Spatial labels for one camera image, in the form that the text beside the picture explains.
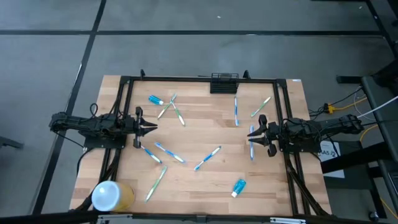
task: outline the label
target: label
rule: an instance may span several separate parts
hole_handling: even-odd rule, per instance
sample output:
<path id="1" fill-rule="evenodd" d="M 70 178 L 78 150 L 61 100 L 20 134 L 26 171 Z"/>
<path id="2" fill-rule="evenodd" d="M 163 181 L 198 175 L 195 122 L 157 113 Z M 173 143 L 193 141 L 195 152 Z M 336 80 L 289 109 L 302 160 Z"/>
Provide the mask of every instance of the label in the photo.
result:
<path id="1" fill-rule="evenodd" d="M 322 141 L 320 144 L 321 144 L 321 152 L 318 153 L 318 157 L 322 162 L 338 157 L 330 141 Z M 338 154 L 341 155 L 338 142 L 334 142 L 334 145 L 336 146 Z M 345 178 L 344 170 L 329 172 L 327 174 L 323 174 L 323 176 Z"/>

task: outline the blue toothbrush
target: blue toothbrush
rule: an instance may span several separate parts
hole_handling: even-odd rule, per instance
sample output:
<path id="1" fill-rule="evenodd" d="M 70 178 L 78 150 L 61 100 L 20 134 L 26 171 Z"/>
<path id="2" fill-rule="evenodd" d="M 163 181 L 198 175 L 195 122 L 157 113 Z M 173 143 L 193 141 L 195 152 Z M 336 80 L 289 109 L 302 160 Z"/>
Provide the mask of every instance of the blue toothbrush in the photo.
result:
<path id="1" fill-rule="evenodd" d="M 143 148 L 146 151 L 146 153 L 148 153 L 148 155 L 151 156 L 151 158 L 153 158 L 156 162 L 160 164 L 162 163 L 162 161 L 158 157 L 156 157 L 153 153 L 151 153 L 150 150 L 146 149 L 144 146 L 141 146 L 141 148 Z"/>
<path id="2" fill-rule="evenodd" d="M 250 125 L 250 133 L 254 131 L 254 126 Z M 253 147 L 253 142 L 250 142 L 250 159 L 254 159 L 254 147 Z"/>
<path id="3" fill-rule="evenodd" d="M 195 168 L 193 169 L 194 171 L 198 170 L 200 168 L 200 166 L 206 162 L 207 160 L 209 160 L 212 156 L 214 156 L 219 150 L 221 149 L 221 146 L 218 146 L 210 155 L 206 156 L 206 158 L 201 161 L 197 166 L 195 166 Z"/>
<path id="4" fill-rule="evenodd" d="M 239 126 L 239 121 L 238 121 L 238 102 L 236 101 L 236 96 L 235 96 L 235 125 Z"/>
<path id="5" fill-rule="evenodd" d="M 179 157 L 178 155 L 170 152 L 169 150 L 163 148 L 163 146 L 159 142 L 155 142 L 155 146 L 158 147 L 159 149 L 163 150 L 164 152 L 166 152 L 170 156 L 174 157 L 174 159 L 180 161 L 181 163 L 183 163 L 183 164 L 185 163 L 185 160 L 181 159 L 181 157 Z"/>

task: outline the table leg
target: table leg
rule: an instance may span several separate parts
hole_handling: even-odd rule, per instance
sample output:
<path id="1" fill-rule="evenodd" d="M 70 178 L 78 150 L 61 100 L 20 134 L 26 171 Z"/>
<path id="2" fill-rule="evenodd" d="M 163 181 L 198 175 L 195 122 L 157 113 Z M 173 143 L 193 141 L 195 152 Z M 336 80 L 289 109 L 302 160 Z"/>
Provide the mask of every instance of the table leg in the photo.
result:
<path id="1" fill-rule="evenodd" d="M 369 191 L 372 196 L 374 208 L 376 209 L 376 212 L 377 212 L 377 215 L 379 216 L 379 218 L 387 218 L 387 214 L 384 209 L 383 203 L 381 202 L 379 192 L 377 191 L 376 183 L 374 182 L 374 179 L 372 177 L 372 175 L 374 175 L 374 174 L 372 174 L 371 168 L 369 167 L 368 164 L 366 164 L 366 169 L 368 170 L 368 174 L 369 174 L 371 185 L 372 185 L 372 189 L 370 189 Z"/>
<path id="2" fill-rule="evenodd" d="M 344 154 L 328 161 L 323 161 L 321 162 L 322 172 L 326 174 L 336 170 L 366 164 L 379 159 L 391 159 L 388 146 L 385 142 L 374 144 L 367 148 Z"/>

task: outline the blue toothpaste tube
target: blue toothpaste tube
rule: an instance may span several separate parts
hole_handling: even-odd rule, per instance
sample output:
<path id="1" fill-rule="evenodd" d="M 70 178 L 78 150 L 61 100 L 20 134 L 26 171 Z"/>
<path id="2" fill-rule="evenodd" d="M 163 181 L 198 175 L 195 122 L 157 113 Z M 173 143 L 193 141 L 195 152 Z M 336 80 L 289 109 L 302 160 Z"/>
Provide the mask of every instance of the blue toothpaste tube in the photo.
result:
<path id="1" fill-rule="evenodd" d="M 163 101 L 161 99 L 159 99 L 159 97 L 151 95 L 148 98 L 149 101 L 153 102 L 156 105 L 163 105 Z"/>
<path id="2" fill-rule="evenodd" d="M 239 195 L 243 191 L 245 185 L 246 181 L 239 179 L 234 186 L 234 191 L 231 194 L 232 197 L 236 197 L 237 195 Z"/>

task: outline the toothbrush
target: toothbrush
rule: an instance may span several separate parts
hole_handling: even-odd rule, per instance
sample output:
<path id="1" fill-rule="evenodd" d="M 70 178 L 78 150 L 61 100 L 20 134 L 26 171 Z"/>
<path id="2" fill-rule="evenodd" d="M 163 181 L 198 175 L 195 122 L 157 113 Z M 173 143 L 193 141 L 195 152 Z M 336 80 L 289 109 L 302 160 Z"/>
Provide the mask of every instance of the toothbrush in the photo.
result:
<path id="1" fill-rule="evenodd" d="M 239 126 L 239 121 L 238 121 L 238 102 L 236 101 L 236 96 L 235 96 L 235 125 Z"/>
<path id="2" fill-rule="evenodd" d="M 160 164 L 162 163 L 162 161 L 158 157 L 156 157 L 153 153 L 151 153 L 150 150 L 146 149 L 144 146 L 141 146 L 141 148 L 143 148 L 146 151 L 146 153 L 148 153 L 148 155 L 151 156 L 151 158 L 153 158 L 156 162 Z"/>
<path id="3" fill-rule="evenodd" d="M 221 146 L 218 146 L 210 155 L 206 156 L 206 158 L 203 161 L 201 161 L 197 166 L 195 166 L 195 168 L 193 170 L 197 171 L 204 162 L 206 162 L 212 156 L 214 156 L 220 149 L 221 149 Z"/>
<path id="4" fill-rule="evenodd" d="M 256 115 L 256 113 L 258 113 L 268 103 L 270 99 L 271 97 L 268 97 L 266 100 L 264 100 L 260 108 L 258 108 L 255 112 L 251 113 L 251 117 L 254 117 L 254 115 Z"/>
<path id="5" fill-rule="evenodd" d="M 250 133 L 253 133 L 254 131 L 254 126 L 250 125 Z M 250 142 L 250 159 L 254 159 L 254 147 L 253 147 L 253 142 Z"/>
<path id="6" fill-rule="evenodd" d="M 175 110 L 175 112 L 176 112 L 176 114 L 177 114 L 179 120 L 181 121 L 182 125 L 185 127 L 185 122 L 184 122 L 184 120 L 182 119 L 182 116 L 181 116 L 179 110 L 175 107 L 173 101 L 171 101 L 171 103 L 173 104 L 174 110 Z"/>
<path id="7" fill-rule="evenodd" d="M 160 180 L 162 180 L 164 174 L 166 173 L 166 170 L 167 170 L 167 166 L 163 167 L 162 173 L 160 174 L 160 177 L 156 180 L 155 184 L 152 186 L 152 188 L 149 191 L 147 197 L 145 198 L 145 203 L 148 202 L 148 200 L 150 199 L 150 196 L 152 196 L 152 194 L 154 193 L 156 187 L 159 185 Z"/>
<path id="8" fill-rule="evenodd" d="M 159 149 L 163 150 L 164 152 L 166 152 L 170 156 L 174 157 L 174 159 L 180 161 L 181 163 L 183 163 L 183 164 L 185 163 L 185 160 L 181 159 L 181 157 L 179 157 L 178 155 L 170 152 L 169 150 L 163 148 L 163 146 L 159 142 L 155 142 L 155 146 L 158 147 Z"/>
<path id="9" fill-rule="evenodd" d="M 160 112 L 160 114 L 158 115 L 157 119 L 159 119 L 159 118 L 164 114 L 164 112 L 167 110 L 167 108 L 169 108 L 171 102 L 172 102 L 176 97 L 177 97 L 177 94 L 174 93 L 173 97 L 172 97 L 171 100 L 170 100 L 170 103 L 167 104 L 167 105 L 164 107 L 164 109 L 163 109 L 163 110 Z"/>

